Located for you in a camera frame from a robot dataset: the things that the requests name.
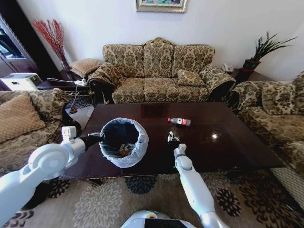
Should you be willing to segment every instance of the tan pillow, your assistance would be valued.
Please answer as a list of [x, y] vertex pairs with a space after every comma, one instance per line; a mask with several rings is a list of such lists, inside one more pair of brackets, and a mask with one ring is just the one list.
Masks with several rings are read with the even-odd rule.
[[40, 120], [29, 94], [0, 105], [0, 143], [43, 127], [45, 123]]
[[262, 104], [269, 115], [295, 114], [295, 86], [281, 83], [268, 84], [262, 88]]
[[83, 60], [76, 61], [70, 64], [72, 68], [71, 71], [75, 74], [85, 77], [88, 74], [92, 73], [94, 70], [99, 68], [101, 62], [97, 59], [93, 58], [85, 58]]
[[177, 72], [178, 84], [182, 86], [203, 86], [204, 82], [198, 73], [188, 70], [179, 70]]

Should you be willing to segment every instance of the coffee table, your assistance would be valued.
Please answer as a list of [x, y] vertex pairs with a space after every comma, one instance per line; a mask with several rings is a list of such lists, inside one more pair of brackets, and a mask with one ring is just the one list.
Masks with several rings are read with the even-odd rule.
[[[221, 102], [109, 104], [96, 106], [82, 136], [100, 132], [112, 119], [124, 117], [139, 122], [147, 131], [149, 145], [143, 159], [135, 166], [121, 169], [108, 161], [95, 144], [79, 156], [77, 164], [67, 169], [61, 179], [97, 179], [177, 173], [174, 156], [168, 151], [169, 131], [177, 133], [187, 145], [186, 155], [198, 172], [231, 171], [283, 167], [284, 165]], [[190, 126], [177, 126], [168, 118], [187, 118]]]

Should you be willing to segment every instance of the sofa cushion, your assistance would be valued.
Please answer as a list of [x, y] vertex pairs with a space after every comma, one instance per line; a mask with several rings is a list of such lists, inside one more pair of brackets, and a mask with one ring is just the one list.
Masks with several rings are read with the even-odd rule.
[[299, 114], [304, 115], [304, 72], [295, 78], [293, 85], [295, 85], [295, 107]]
[[124, 77], [144, 77], [141, 45], [104, 45], [103, 55], [104, 61], [116, 66]]
[[145, 77], [171, 77], [173, 45], [155, 42], [144, 46]]
[[203, 86], [178, 86], [179, 102], [204, 102], [208, 98], [208, 91]]
[[171, 78], [145, 78], [144, 96], [146, 101], [174, 102], [179, 91], [174, 79]]
[[304, 116], [268, 115], [262, 107], [244, 109], [238, 116], [271, 147], [293, 141], [304, 141]]
[[188, 70], [179, 70], [178, 75], [178, 84], [182, 86], [203, 86], [204, 82], [200, 78], [198, 73], [191, 72]]
[[81, 77], [85, 77], [95, 71], [97, 68], [99, 68], [100, 65], [101, 62], [97, 59], [85, 58], [71, 63], [70, 67], [72, 72]]
[[177, 76], [179, 70], [199, 73], [202, 68], [212, 62], [214, 48], [209, 45], [176, 45], [172, 75]]
[[295, 86], [292, 84], [264, 84], [262, 104], [269, 115], [292, 114], [294, 110]]
[[21, 94], [0, 105], [0, 143], [45, 127], [29, 94]]
[[115, 103], [133, 103], [144, 101], [143, 78], [127, 78], [121, 87], [112, 93]]
[[23, 167], [40, 146], [61, 142], [60, 121], [46, 121], [46, 127], [0, 144], [0, 176]]
[[280, 147], [279, 154], [284, 163], [290, 165], [304, 177], [304, 141], [295, 141]]

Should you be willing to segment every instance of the sofa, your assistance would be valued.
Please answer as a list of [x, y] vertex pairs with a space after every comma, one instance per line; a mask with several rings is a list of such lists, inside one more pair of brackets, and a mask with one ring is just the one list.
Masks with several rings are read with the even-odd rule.
[[61, 127], [74, 125], [80, 133], [80, 124], [65, 112], [69, 99], [60, 89], [43, 91], [0, 91], [0, 104], [29, 93], [33, 106], [45, 127], [0, 143], [0, 176], [22, 168], [29, 155], [47, 143], [61, 142]]
[[[210, 65], [214, 54], [209, 45], [174, 45], [162, 38], [143, 45], [108, 44], [106, 63], [88, 76], [88, 83], [105, 104], [220, 101], [235, 80]], [[180, 70], [199, 74], [203, 83], [180, 85]]]
[[295, 95], [291, 104], [297, 108], [292, 114], [269, 115], [265, 111], [262, 89], [266, 84], [278, 82], [238, 84], [227, 104], [285, 164], [286, 168], [272, 172], [304, 208], [304, 72], [292, 81]]

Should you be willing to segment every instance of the floor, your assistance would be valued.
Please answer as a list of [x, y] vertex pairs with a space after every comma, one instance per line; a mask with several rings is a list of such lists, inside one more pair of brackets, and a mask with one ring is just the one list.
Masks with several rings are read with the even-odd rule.
[[[75, 103], [71, 116], [85, 126], [93, 107]], [[268, 170], [201, 174], [218, 215], [231, 228], [300, 228], [304, 213]], [[52, 180], [48, 198], [17, 213], [4, 227], [118, 228], [134, 212], [156, 210], [201, 228], [189, 206], [179, 176], [159, 175], [104, 179], [99, 187], [79, 180]]]

